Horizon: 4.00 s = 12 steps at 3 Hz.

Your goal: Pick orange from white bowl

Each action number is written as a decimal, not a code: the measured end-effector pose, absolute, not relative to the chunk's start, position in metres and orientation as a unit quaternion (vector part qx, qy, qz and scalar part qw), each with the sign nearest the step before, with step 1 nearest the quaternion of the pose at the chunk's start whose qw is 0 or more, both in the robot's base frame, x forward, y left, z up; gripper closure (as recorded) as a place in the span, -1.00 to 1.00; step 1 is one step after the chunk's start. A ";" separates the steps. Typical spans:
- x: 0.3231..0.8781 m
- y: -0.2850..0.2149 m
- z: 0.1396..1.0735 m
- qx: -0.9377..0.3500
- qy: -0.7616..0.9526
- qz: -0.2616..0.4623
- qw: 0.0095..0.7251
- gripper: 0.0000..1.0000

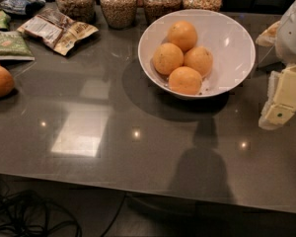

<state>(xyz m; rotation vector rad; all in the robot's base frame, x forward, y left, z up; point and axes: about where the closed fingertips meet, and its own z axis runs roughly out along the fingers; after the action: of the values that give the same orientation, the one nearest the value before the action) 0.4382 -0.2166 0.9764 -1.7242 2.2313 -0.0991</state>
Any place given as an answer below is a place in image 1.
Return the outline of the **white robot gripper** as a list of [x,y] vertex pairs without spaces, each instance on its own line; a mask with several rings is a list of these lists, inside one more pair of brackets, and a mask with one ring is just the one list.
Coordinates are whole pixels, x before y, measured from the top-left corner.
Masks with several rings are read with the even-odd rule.
[[[273,46],[286,63],[296,63],[296,0],[277,21],[256,39],[259,46]],[[274,130],[284,126],[296,113],[296,64],[281,72],[272,71],[268,80],[268,99],[259,118],[259,127]]]

